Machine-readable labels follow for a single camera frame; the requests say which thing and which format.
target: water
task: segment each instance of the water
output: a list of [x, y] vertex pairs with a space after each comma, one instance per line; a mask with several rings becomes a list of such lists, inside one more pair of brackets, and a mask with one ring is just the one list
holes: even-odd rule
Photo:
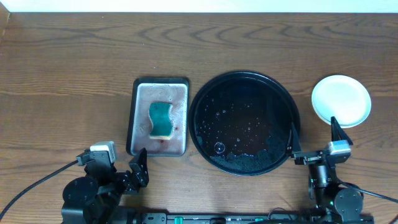
[[[230, 169], [264, 169], [284, 154], [290, 111], [272, 89], [240, 80], [220, 85], [208, 96], [198, 104], [195, 123], [199, 121], [201, 127], [211, 123], [211, 129], [210, 125], [206, 132], [196, 128], [195, 133], [202, 143], [208, 142], [200, 147], [216, 163]], [[234, 109], [227, 112], [225, 108]], [[247, 162], [257, 165], [242, 164]]]
[[217, 152], [217, 154], [221, 154], [225, 151], [225, 145], [222, 142], [216, 142], [214, 145], [214, 151]]

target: white wall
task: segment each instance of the white wall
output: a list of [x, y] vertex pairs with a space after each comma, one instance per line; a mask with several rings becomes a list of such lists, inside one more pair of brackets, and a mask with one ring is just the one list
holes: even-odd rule
[[398, 0], [0, 0], [10, 12], [398, 12]]

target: sponge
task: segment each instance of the sponge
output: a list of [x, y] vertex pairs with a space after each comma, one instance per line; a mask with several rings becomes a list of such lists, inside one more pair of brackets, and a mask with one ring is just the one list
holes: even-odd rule
[[149, 137], [156, 139], [170, 139], [173, 125], [169, 118], [172, 105], [170, 103], [151, 103], [149, 107], [149, 118], [153, 129]]

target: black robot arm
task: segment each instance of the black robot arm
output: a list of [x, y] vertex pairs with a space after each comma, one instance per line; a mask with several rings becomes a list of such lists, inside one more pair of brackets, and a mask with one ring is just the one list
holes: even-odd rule
[[361, 215], [363, 194], [352, 188], [341, 187], [336, 175], [336, 164], [345, 162], [351, 155], [352, 140], [343, 131], [335, 117], [331, 118], [331, 142], [315, 152], [302, 152], [297, 132], [292, 125], [292, 154], [297, 165], [308, 165], [310, 176], [308, 192], [315, 194], [315, 212], [323, 222], [363, 223], [373, 222], [372, 217]]
[[131, 172], [116, 172], [113, 142], [99, 142], [76, 158], [79, 166], [86, 166], [86, 176], [71, 181], [63, 191], [64, 224], [109, 223], [122, 194], [137, 194], [149, 182], [145, 149], [130, 161]]

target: rectangular tray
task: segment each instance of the rectangular tray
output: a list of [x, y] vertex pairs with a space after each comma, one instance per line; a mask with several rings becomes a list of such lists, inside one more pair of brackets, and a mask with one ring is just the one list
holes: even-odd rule
[[[181, 156], [185, 152], [188, 92], [188, 80], [185, 78], [144, 77], [134, 81], [126, 142], [128, 154], [135, 155], [143, 147], [147, 149], [148, 156]], [[152, 122], [149, 112], [146, 115], [145, 111], [147, 109], [149, 111], [149, 105], [152, 102], [173, 105], [170, 110], [173, 134], [169, 140], [149, 137], [149, 133], [152, 131]]]

